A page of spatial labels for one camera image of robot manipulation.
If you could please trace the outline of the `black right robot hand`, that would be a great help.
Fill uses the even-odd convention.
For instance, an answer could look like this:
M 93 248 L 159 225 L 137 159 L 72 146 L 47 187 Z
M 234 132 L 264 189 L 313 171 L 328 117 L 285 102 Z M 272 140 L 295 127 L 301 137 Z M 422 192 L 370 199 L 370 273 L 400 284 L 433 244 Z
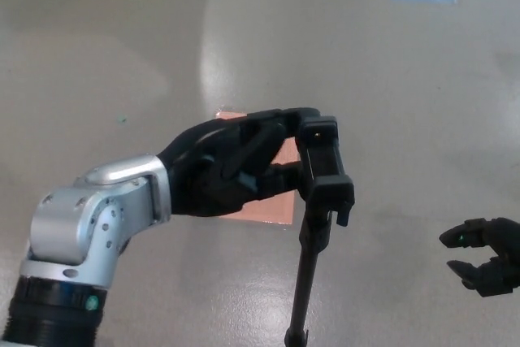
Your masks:
M 469 219 L 440 234 L 439 240 L 449 249 L 493 249 L 496 256 L 478 267 L 459 260 L 447 262 L 464 287 L 480 297 L 510 294 L 519 287 L 519 223 L 507 218 Z

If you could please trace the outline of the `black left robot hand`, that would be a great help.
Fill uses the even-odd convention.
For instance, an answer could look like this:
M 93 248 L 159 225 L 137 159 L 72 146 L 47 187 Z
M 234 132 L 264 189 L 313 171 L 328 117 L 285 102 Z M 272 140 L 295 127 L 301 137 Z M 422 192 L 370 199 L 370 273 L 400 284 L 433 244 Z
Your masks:
M 175 215 L 217 217 L 298 189 L 300 163 L 274 163 L 316 108 L 258 111 L 212 119 L 177 136 L 158 158 L 167 169 Z

